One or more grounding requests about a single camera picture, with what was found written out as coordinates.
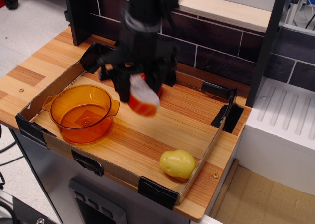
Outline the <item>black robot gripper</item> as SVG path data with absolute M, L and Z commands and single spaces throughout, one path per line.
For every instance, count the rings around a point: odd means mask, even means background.
M 145 82 L 161 96 L 162 85 L 172 86 L 172 69 L 179 52 L 177 44 L 157 33 L 124 32 L 115 48 L 102 50 L 96 63 L 100 80 L 111 79 L 120 101 L 129 103 L 130 77 L 144 73 Z

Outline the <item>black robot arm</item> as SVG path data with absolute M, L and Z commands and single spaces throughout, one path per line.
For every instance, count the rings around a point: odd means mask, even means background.
M 129 102 L 132 75 L 144 73 L 149 88 L 158 93 L 176 65 L 178 47 L 160 40 L 158 32 L 163 19 L 175 28 L 171 11 L 178 1 L 129 0 L 122 9 L 118 48 L 97 59 L 100 80 L 112 80 L 121 102 Z

